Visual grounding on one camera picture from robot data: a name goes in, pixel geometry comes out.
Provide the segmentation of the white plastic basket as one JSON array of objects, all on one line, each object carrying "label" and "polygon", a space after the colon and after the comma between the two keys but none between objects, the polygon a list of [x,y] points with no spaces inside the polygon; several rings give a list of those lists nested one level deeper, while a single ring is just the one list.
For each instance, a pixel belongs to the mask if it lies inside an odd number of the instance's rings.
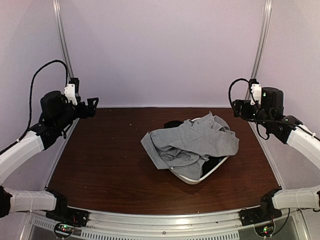
[{"label": "white plastic basket", "polygon": [[207,114],[203,117],[186,120],[182,149],[196,154],[198,160],[185,166],[171,166],[170,171],[189,185],[196,185],[208,178],[230,156],[233,150],[230,137],[235,137],[229,125],[219,116]]}]

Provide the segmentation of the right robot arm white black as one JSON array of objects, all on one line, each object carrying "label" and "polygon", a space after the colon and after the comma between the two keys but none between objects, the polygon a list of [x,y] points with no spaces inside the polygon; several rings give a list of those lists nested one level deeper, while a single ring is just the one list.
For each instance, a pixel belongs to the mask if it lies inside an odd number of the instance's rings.
[{"label": "right robot arm white black", "polygon": [[[265,128],[267,136],[297,150],[316,167],[320,166],[320,139],[292,115],[284,115],[284,93],[274,87],[251,86],[250,100],[230,100],[235,117]],[[275,189],[265,194],[256,210],[259,220],[268,220],[282,209],[320,209],[320,187]]]}]

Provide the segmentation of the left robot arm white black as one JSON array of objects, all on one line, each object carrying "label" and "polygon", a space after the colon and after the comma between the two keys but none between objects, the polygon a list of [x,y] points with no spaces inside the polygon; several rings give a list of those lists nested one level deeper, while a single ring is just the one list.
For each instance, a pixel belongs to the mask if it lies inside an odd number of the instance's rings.
[{"label": "left robot arm white black", "polygon": [[[96,114],[99,98],[74,104],[60,91],[47,93],[40,100],[42,113],[38,123],[25,133],[24,137],[0,153],[0,182],[6,179],[33,156],[47,150],[66,132],[76,119],[92,118]],[[65,196],[47,190],[27,191],[0,188],[0,216],[14,212],[52,211],[61,222],[72,218],[72,211],[64,204]]]}]

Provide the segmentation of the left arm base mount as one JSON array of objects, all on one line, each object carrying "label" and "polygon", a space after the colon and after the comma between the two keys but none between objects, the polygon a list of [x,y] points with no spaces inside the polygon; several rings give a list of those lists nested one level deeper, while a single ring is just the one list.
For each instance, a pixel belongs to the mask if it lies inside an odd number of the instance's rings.
[{"label": "left arm base mount", "polygon": [[66,202],[57,203],[54,210],[45,210],[45,216],[57,222],[67,223],[74,227],[86,227],[89,212],[68,207]]}]

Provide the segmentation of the grey long sleeve shirt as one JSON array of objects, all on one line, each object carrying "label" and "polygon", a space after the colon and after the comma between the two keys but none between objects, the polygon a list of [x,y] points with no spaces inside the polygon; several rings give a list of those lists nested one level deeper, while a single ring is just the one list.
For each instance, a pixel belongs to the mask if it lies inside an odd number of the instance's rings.
[{"label": "grey long sleeve shirt", "polygon": [[209,112],[183,122],[170,121],[147,132],[140,142],[158,170],[169,170],[195,185],[236,155],[239,141],[225,120]]}]

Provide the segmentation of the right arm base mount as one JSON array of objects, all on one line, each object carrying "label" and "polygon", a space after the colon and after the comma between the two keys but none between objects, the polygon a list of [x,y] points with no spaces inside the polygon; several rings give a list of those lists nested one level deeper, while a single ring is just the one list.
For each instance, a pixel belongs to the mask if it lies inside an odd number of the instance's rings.
[{"label": "right arm base mount", "polygon": [[238,212],[242,226],[271,222],[282,216],[282,211],[275,209],[271,212],[265,212],[260,206],[253,208],[243,208]]}]

